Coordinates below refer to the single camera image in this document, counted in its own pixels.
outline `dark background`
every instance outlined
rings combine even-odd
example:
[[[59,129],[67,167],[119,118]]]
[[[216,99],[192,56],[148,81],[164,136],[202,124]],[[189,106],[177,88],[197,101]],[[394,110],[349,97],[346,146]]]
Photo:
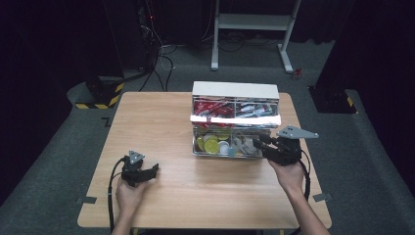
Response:
[[[1,3],[2,203],[68,116],[71,87],[98,75],[122,77],[123,70],[143,66],[143,48],[137,47],[141,35],[137,2],[114,7],[115,2]],[[258,1],[253,8],[248,0],[238,2],[236,7],[222,1],[221,9],[274,14],[269,9],[285,12],[291,4]],[[161,35],[201,43],[209,1],[149,3]],[[191,14],[183,15],[183,9]],[[414,10],[409,0],[303,0],[292,35],[296,42],[337,39],[316,86],[329,92],[328,99],[346,88],[359,92],[379,139],[413,194]],[[114,19],[131,23],[128,36],[121,36],[125,30],[114,29]],[[186,35],[180,28],[194,33]]]

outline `white shelf stand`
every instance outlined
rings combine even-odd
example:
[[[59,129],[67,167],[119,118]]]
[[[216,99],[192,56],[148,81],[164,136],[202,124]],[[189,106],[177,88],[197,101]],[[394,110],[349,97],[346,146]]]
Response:
[[[274,15],[247,15],[247,14],[220,14],[219,0],[216,0],[215,18],[214,18],[214,36],[211,53],[211,69],[219,69],[219,50],[218,34],[220,28],[235,29],[259,29],[259,30],[277,30],[286,31],[283,44],[278,44],[278,52],[284,64],[287,73],[293,72],[290,59],[287,54],[287,46],[290,36],[296,22],[301,0],[296,0],[294,9],[289,16]]]

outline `hand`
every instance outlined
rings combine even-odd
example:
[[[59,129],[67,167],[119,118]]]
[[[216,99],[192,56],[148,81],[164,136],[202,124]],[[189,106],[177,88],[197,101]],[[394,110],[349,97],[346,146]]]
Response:
[[[143,199],[143,192],[148,181],[142,182],[138,187],[131,187],[121,177],[116,187],[116,201],[119,206],[119,213],[133,215]]]
[[[278,182],[287,194],[302,194],[304,171],[300,163],[279,165],[270,160],[268,162],[274,168]]]

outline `gray carpet floor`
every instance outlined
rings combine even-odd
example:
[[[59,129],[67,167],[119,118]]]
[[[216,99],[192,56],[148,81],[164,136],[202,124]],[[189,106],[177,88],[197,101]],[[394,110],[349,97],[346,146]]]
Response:
[[[415,234],[415,202],[383,149],[354,90],[346,93],[358,114],[316,112],[307,87],[314,85],[333,43],[315,45],[290,43],[288,53],[302,78],[292,80],[283,70],[272,41],[256,40],[236,52],[219,51],[219,70],[210,70],[211,50],[168,47],[163,52],[174,63],[168,92],[192,91],[195,80],[277,84],[289,93],[303,129],[317,132],[319,139],[307,140],[314,169],[327,202],[332,234]],[[225,50],[239,47],[221,42]],[[163,59],[157,71],[163,82],[169,73]],[[145,77],[128,81],[122,92],[138,91]],[[68,92],[74,103],[83,90],[79,84]],[[161,91],[153,74],[142,92]],[[81,204],[110,128],[102,118],[113,119],[109,110],[73,108],[41,156],[13,194],[0,208],[0,234],[109,234],[109,228],[77,225]],[[266,230],[264,234],[279,234]]]

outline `wooden table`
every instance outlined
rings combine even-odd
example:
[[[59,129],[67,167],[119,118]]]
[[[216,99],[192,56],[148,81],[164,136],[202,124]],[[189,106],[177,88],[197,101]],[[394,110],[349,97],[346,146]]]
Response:
[[[78,224],[109,227],[107,189],[115,163],[128,150],[146,156],[143,169],[160,164],[134,218],[144,228],[297,228],[296,217],[267,160],[195,157],[192,154],[190,92],[126,92],[122,95]],[[280,94],[282,127],[300,127],[290,95]],[[301,147],[308,153],[305,141]],[[122,164],[116,172],[121,172]],[[325,202],[311,196],[321,189],[311,167],[310,204],[331,226]],[[114,198],[115,219],[118,207]]]

